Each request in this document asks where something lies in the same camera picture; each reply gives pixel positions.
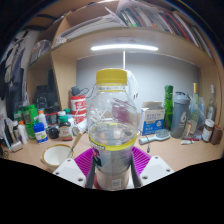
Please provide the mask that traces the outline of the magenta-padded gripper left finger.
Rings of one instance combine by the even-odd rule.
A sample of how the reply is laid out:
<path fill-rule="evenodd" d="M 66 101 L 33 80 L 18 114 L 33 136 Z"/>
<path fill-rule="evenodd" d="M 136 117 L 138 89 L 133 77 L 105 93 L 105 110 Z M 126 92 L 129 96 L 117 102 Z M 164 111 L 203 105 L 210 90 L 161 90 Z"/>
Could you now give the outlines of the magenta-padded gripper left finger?
<path fill-rule="evenodd" d="M 75 159 L 66 159 L 53 174 L 78 186 L 91 189 L 95 177 L 93 150 L 88 149 Z"/>

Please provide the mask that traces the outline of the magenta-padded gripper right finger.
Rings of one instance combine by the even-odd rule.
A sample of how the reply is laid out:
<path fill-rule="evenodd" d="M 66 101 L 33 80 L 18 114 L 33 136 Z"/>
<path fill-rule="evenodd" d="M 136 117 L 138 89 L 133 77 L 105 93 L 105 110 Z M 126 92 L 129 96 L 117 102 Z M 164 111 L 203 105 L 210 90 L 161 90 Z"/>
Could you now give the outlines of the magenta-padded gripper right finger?
<path fill-rule="evenodd" d="M 160 156 L 150 156 L 137 147 L 132 149 L 130 189 L 146 186 L 173 172 L 174 170 Z"/>

